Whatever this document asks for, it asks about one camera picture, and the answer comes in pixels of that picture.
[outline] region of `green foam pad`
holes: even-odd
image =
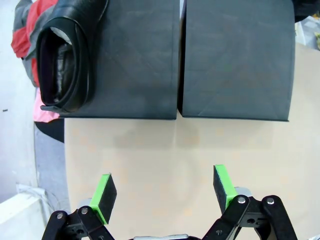
[[[221,212],[223,213],[227,209],[231,200],[238,195],[224,165],[214,166],[213,187]]]
[[[104,174],[96,187],[90,207],[97,213],[103,224],[108,224],[117,197],[117,190],[111,174]]]

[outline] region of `black leather boot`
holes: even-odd
[[[109,0],[59,0],[36,44],[42,110],[77,111],[93,94],[91,50]]]

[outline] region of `screw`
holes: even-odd
[[[238,203],[244,204],[245,202],[246,202],[246,199],[243,196],[238,198]]]
[[[62,213],[62,212],[59,212],[58,215],[56,216],[56,218],[57,218],[57,219],[62,219],[63,216],[64,216],[63,213]]]
[[[268,198],[266,199],[266,203],[272,205],[272,204],[275,203],[275,200],[274,200],[273,198],[271,198],[271,197],[268,197]]]
[[[84,207],[81,209],[82,214],[87,214],[87,212],[88,212],[88,208]]]
[[[217,230],[215,233],[220,236],[222,234],[222,230]]]

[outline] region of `beige table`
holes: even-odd
[[[261,200],[281,197],[298,239],[320,234],[320,52],[296,48],[290,122],[67,119],[71,207],[112,173],[116,240],[187,233],[202,238],[220,217],[213,165]],[[253,229],[239,239],[258,239]]]

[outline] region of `dark gray box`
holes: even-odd
[[[92,101],[61,117],[176,119],[179,7],[179,0],[109,0]]]
[[[184,14],[182,116],[287,121],[295,62],[292,0],[188,0]]]

